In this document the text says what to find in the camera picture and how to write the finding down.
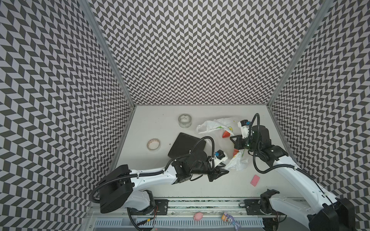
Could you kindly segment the fake red strawberry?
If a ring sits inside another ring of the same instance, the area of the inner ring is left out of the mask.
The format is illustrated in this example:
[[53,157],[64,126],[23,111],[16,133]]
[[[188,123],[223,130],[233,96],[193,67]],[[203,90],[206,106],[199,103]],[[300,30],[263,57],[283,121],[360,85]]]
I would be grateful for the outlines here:
[[222,134],[222,138],[229,138],[230,136],[231,134],[228,131],[224,131],[224,133]]

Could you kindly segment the white plastic bag lemon print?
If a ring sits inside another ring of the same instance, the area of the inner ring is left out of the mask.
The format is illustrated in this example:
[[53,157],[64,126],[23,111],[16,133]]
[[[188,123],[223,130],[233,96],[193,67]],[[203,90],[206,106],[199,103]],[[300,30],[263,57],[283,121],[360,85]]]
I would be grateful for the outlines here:
[[[242,171],[249,165],[249,158],[245,150],[233,156],[234,145],[230,140],[231,136],[241,135],[241,129],[238,127],[239,117],[219,118],[207,120],[196,127],[196,133],[201,136],[210,136],[214,139],[215,151],[222,150],[228,156],[226,169],[231,171]],[[231,136],[222,138],[224,131],[228,131]]]

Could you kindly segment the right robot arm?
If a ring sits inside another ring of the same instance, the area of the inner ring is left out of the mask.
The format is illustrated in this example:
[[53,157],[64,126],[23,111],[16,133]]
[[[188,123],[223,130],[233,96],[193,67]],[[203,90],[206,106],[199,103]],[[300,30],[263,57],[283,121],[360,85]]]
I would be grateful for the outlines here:
[[276,171],[303,196],[306,206],[288,199],[278,190],[268,189],[260,195],[259,208],[263,214],[283,213],[311,231],[354,231],[355,207],[346,198],[339,198],[319,185],[301,169],[280,146],[273,145],[269,131],[260,124],[260,115],[252,121],[238,122],[241,134],[230,139],[238,150],[252,152],[252,163],[260,174]]

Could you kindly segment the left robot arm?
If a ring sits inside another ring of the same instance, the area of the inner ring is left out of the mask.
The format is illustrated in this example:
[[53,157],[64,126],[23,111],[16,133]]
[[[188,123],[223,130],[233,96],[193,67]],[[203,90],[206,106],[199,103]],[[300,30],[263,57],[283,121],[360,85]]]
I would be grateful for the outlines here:
[[192,181],[193,175],[206,175],[212,182],[229,173],[224,169],[227,159],[224,151],[215,150],[214,139],[206,136],[186,155],[169,160],[162,168],[133,170],[128,165],[117,167],[92,189],[89,200],[100,205],[102,214],[120,208],[148,214],[157,206],[150,187]]

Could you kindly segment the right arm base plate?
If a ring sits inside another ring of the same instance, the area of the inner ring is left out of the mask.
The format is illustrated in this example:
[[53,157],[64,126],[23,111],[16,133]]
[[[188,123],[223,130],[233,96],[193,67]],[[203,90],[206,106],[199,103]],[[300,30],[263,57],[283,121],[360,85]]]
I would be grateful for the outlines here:
[[279,216],[283,213],[277,212],[260,202],[260,199],[245,199],[240,207],[245,208],[248,215],[271,215]]

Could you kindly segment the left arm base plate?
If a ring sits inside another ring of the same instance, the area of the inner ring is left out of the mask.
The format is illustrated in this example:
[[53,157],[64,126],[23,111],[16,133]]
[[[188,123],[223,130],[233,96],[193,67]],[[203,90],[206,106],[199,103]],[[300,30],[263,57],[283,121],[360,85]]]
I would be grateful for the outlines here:
[[149,207],[146,209],[139,211],[134,208],[130,208],[130,214],[131,215],[151,215],[153,216],[156,213],[156,215],[167,215],[168,211],[168,204],[169,200],[167,199],[155,199],[154,203],[150,203]]

